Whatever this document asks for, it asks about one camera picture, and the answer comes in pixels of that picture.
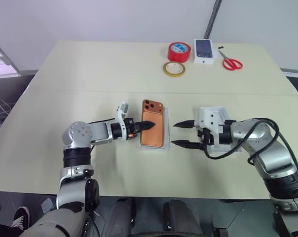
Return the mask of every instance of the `black cable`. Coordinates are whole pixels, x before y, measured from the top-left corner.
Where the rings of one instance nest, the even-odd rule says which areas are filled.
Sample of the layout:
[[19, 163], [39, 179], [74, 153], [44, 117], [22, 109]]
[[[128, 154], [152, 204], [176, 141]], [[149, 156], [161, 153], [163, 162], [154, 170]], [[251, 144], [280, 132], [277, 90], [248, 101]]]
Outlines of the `black cable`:
[[94, 222], [92, 216], [89, 215], [89, 217], [90, 217], [90, 220], [92, 221], [92, 223], [95, 225], [95, 229], [96, 229], [96, 231], [97, 231], [98, 237], [100, 237], [100, 232], [99, 232], [99, 228], [98, 228], [98, 226], [97, 226], [96, 223]]
[[[274, 123], [275, 125], [277, 125], [273, 120], [268, 119], [268, 118], [256, 118], [256, 119], [265, 119], [265, 120], [268, 120], [269, 122]], [[297, 167], [297, 171], [298, 171], [298, 162], [297, 162], [296, 156], [295, 156], [295, 154], [294, 154], [294, 152], [293, 152], [291, 146], [288, 144], [288, 142], [286, 141], [285, 137], [284, 137], [280, 132], [279, 132], [278, 134], [279, 134], [279, 137], [281, 138], [281, 140], [283, 141], [284, 145], [286, 146], [288, 152], [290, 153], [290, 155], [291, 155], [291, 157], [292, 157], [292, 159], [293, 159], [293, 162], [294, 162], [295, 166]]]
[[[236, 150], [238, 150], [243, 143], [246, 142], [246, 140], [250, 137], [250, 135], [252, 134], [252, 132], [256, 129], [257, 126], [259, 126], [261, 123], [267, 123], [268, 125], [271, 123], [270, 119], [261, 119], [259, 121], [257, 121], [255, 124], [253, 124], [253, 126], [251, 127], [251, 129], [248, 131], [248, 133], [244, 136], [244, 138], [242, 138], [242, 140], [234, 147], [232, 148], [231, 150], [229, 150], [228, 152], [220, 155], [220, 156], [217, 156], [217, 157], [212, 157], [209, 155], [208, 151], [207, 151], [207, 145], [206, 143], [204, 143], [204, 152], [205, 152], [205, 155], [209, 158], [209, 159], [222, 159], [224, 157], [227, 157], [229, 156], [230, 154], [234, 153]], [[267, 144], [267, 146], [271, 146], [275, 141], [271, 141], [269, 144]]]
[[277, 138], [279, 137], [279, 127], [278, 125], [276, 124], [276, 122], [274, 122], [273, 120], [271, 119], [268, 119], [268, 118], [256, 118], [257, 120], [259, 121], [267, 121], [266, 124], [268, 124], [274, 131], [275, 131], [275, 135], [274, 137], [272, 138], [272, 140], [263, 148], [261, 148], [260, 150], [258, 150], [257, 152], [253, 153], [247, 160], [248, 164], [250, 165], [254, 165], [253, 163], [253, 159], [255, 157], [257, 157], [259, 154], [261, 154], [262, 152], [266, 151], [266, 149], [270, 148], [274, 142], [276, 142]]
[[108, 121], [111, 121], [111, 120], [115, 120], [115, 119], [114, 118], [110, 118], [110, 119], [102, 120], [102, 121], [89, 122], [88, 124], [93, 124], [93, 123], [98, 123], [98, 122], [108, 122]]

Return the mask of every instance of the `scissors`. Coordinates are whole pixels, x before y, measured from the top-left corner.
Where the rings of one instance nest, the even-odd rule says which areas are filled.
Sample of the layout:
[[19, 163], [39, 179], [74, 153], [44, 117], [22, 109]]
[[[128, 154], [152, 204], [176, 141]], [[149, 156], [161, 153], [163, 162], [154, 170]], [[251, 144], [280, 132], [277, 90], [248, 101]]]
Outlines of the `scissors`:
[[239, 62], [238, 60], [232, 59], [232, 58], [228, 58], [226, 55], [223, 54], [223, 52], [221, 52], [219, 50], [219, 53], [223, 56], [224, 60], [222, 62], [223, 67], [227, 70], [230, 71], [234, 71], [236, 69], [241, 69], [243, 67], [243, 64], [241, 62]]

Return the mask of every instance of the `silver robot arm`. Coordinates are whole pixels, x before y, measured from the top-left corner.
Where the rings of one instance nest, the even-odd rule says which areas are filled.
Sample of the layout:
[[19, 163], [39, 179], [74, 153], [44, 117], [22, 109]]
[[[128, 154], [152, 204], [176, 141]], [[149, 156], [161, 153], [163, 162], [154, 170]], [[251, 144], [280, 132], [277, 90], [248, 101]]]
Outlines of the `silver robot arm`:
[[[274, 136], [268, 125], [276, 131]], [[236, 122], [230, 120], [224, 107], [201, 107], [195, 120], [174, 126], [197, 128], [199, 142], [172, 142], [181, 147], [203, 150], [210, 159], [221, 159], [244, 148], [250, 155], [248, 163], [255, 166], [264, 180], [277, 209], [273, 215], [275, 222], [288, 233], [298, 233], [298, 163], [274, 121], [258, 118]], [[286, 147], [277, 141], [278, 136]], [[226, 153], [211, 156], [216, 149]]]
[[79, 237], [88, 227], [89, 214], [99, 205], [99, 186], [92, 179], [91, 146], [128, 140], [150, 129], [149, 121], [134, 123], [125, 118], [128, 104], [122, 102], [113, 119], [93, 123], [75, 122], [63, 134], [63, 169], [60, 172], [57, 210], [47, 213], [21, 237]]
[[[232, 143], [238, 144], [256, 122], [258, 120], [250, 119], [232, 123], [230, 125]], [[269, 127], [261, 123], [242, 147], [251, 156], [269, 144], [272, 139]], [[276, 140], [253, 159], [253, 165], [264, 180], [275, 206], [283, 211], [298, 211], [298, 164], [294, 162], [288, 149]]]

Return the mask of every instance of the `scissors blade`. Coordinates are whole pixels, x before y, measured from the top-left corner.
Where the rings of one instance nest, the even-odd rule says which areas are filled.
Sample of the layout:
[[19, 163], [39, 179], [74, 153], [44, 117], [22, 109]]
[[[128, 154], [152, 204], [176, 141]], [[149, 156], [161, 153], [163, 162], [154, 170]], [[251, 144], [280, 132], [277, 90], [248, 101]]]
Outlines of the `scissors blade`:
[[228, 58], [226, 55], [224, 55], [223, 52], [221, 52], [220, 50], [219, 50], [219, 53], [222, 55], [222, 57], [223, 57], [224, 59], [230, 59], [230, 58]]

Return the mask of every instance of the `black shoe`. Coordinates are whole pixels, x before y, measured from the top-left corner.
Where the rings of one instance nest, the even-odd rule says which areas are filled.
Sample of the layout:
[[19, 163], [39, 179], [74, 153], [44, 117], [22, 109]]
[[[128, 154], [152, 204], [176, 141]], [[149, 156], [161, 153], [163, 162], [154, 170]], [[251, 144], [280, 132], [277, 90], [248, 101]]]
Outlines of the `black shoe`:
[[11, 227], [19, 228], [21, 230], [26, 230], [29, 228], [29, 222], [30, 222], [29, 210], [25, 206], [22, 206], [18, 208], [18, 210], [16, 211], [14, 216], [14, 221]]

